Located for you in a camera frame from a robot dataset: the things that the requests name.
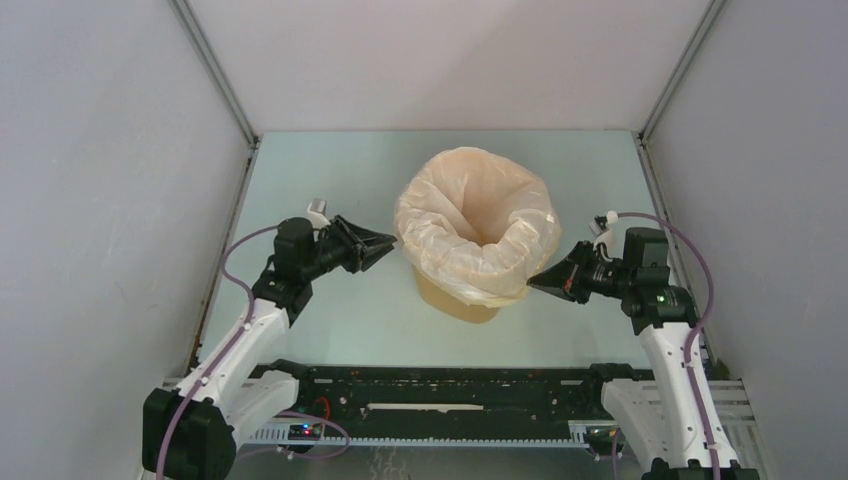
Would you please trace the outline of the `orange plastic trash bin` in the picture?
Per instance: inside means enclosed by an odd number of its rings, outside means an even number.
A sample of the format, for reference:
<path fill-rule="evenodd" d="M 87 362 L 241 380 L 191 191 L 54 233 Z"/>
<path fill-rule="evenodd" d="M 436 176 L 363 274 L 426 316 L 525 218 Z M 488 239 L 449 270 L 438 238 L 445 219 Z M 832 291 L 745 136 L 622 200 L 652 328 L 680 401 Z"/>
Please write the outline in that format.
<path fill-rule="evenodd" d="M 491 321 L 502 308 L 522 300 L 528 292 L 525 287 L 519 297 L 509 303 L 501 303 L 495 307 L 486 305 L 469 305 L 453 297 L 432 281 L 428 280 L 417 268 L 413 267 L 415 282 L 422 300 L 434 309 L 455 319 L 471 323 L 484 324 Z"/>

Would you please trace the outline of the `translucent white trash bag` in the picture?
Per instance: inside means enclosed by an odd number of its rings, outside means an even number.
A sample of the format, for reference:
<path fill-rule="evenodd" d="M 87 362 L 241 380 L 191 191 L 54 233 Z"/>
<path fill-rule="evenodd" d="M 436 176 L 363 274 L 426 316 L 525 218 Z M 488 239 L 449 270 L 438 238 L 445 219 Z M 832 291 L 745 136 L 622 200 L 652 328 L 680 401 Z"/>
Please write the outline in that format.
<path fill-rule="evenodd" d="M 562 226 L 544 180 L 476 147 L 445 150 L 398 197 L 393 228 L 415 271 L 469 306 L 522 300 Z"/>

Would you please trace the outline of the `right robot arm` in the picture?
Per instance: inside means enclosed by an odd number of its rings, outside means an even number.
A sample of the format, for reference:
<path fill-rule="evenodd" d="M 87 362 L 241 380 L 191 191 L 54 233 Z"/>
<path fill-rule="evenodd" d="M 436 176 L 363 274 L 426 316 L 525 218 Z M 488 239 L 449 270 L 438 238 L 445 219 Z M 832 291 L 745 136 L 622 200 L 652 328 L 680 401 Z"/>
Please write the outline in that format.
<path fill-rule="evenodd" d="M 592 295 L 621 303 L 649 360 L 660 406 L 643 383 L 608 376 L 581 392 L 585 411 L 611 416 L 645 479 L 757 479 L 741 464 L 720 422 L 693 337 L 697 324 L 688 291 L 671 285 L 663 231 L 632 227 L 623 256 L 606 257 L 601 243 L 577 243 L 561 261 L 531 277 L 529 287 L 577 304 Z"/>

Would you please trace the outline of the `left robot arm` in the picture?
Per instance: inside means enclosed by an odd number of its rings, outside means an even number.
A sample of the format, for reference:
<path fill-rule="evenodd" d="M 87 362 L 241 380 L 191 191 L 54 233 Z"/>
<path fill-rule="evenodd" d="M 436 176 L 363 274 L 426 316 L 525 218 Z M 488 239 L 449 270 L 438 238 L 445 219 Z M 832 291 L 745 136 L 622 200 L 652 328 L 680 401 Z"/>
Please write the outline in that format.
<path fill-rule="evenodd" d="M 142 466 L 158 479 L 224 479 L 241 447 L 273 417 L 311 412 L 316 390 L 293 373 L 270 370 L 243 385 L 303 312 L 315 280 L 336 268 L 365 272 L 396 242 L 340 215 L 292 217 L 269 230 L 273 251 L 254 284 L 221 272 L 245 292 L 243 313 L 191 373 L 170 390 L 152 390 L 143 404 Z"/>

